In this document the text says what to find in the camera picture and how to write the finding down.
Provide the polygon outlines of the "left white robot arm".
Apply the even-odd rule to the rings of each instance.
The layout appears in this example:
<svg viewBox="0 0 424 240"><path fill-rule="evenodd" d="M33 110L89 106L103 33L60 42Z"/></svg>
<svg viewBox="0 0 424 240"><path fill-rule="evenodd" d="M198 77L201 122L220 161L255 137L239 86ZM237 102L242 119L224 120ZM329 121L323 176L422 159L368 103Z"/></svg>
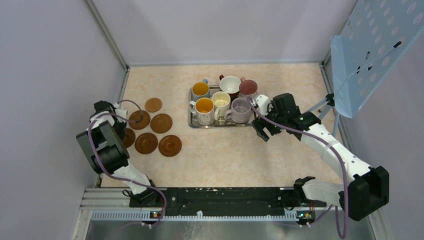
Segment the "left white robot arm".
<svg viewBox="0 0 424 240"><path fill-rule="evenodd" d="M145 174L140 173L129 161L127 148L135 140L127 124L146 125L150 115L141 109L127 116L128 111L120 103L100 100L94 105L89 127L76 135L89 165L97 174L105 174L124 182L130 191L127 196L154 207L160 202L160 193Z"/></svg>

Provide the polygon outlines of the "blue butterfly mug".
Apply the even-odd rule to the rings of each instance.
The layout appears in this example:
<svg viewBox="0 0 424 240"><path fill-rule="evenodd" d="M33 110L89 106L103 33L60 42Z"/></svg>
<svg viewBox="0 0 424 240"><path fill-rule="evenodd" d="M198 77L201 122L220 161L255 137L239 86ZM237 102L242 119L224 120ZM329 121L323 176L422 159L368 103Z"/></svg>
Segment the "blue butterfly mug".
<svg viewBox="0 0 424 240"><path fill-rule="evenodd" d="M203 79L201 82L197 82L192 86L191 97L193 101L210 97L210 87L207 79Z"/></svg>

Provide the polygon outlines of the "silver metal tray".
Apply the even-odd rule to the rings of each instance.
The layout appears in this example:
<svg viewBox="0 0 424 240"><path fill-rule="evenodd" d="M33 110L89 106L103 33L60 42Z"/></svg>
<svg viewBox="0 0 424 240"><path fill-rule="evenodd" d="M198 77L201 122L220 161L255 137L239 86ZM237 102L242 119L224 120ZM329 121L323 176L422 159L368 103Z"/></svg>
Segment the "silver metal tray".
<svg viewBox="0 0 424 240"><path fill-rule="evenodd" d="M219 92L220 88L218 85L210 85L209 86L209 92L210 96L216 92ZM193 93L192 93L192 87L188 91L188 101L194 101ZM232 121L231 119L224 119L224 117L219 117L218 120L215 120L210 125L201 125L198 122L197 116L188 110L188 118L187 118L187 124L189 127L193 129L207 129L207 128L235 128L235 127L251 127L252 122L254 120L254 115L250 117L250 119L247 122L244 123L236 123Z"/></svg>

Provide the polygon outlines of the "white floral family mug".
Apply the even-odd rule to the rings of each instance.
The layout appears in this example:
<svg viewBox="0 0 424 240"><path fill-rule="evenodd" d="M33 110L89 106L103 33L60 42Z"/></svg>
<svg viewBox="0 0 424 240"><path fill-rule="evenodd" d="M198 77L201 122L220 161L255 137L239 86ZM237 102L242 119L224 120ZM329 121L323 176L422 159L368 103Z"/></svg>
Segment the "white floral family mug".
<svg viewBox="0 0 424 240"><path fill-rule="evenodd" d="M202 126L211 125L215 121L215 105L210 98L202 97L197 101L190 101L189 110Z"/></svg>

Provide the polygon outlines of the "light brown coaster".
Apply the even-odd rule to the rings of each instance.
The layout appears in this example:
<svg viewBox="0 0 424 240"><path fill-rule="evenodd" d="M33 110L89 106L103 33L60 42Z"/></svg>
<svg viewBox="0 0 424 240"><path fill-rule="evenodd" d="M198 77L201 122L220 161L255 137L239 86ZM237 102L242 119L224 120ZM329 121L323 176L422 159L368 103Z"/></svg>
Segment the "light brown coaster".
<svg viewBox="0 0 424 240"><path fill-rule="evenodd" d="M163 102L160 98L152 97L145 102L145 110L150 113L158 112L163 106Z"/></svg>

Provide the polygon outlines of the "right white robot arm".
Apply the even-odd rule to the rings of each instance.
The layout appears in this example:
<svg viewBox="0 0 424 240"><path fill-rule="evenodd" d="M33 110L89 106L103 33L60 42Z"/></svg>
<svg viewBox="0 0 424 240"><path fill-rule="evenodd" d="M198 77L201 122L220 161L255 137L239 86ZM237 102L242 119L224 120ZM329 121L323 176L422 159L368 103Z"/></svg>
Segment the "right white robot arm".
<svg viewBox="0 0 424 240"><path fill-rule="evenodd" d="M341 183L299 178L293 187L293 200L299 206L320 201L340 207L354 221L360 221L389 203L389 172L373 167L348 150L311 111L301 112L290 93L273 99L261 94L247 98L255 113L251 123L258 137L287 132L311 148L338 175Z"/></svg>

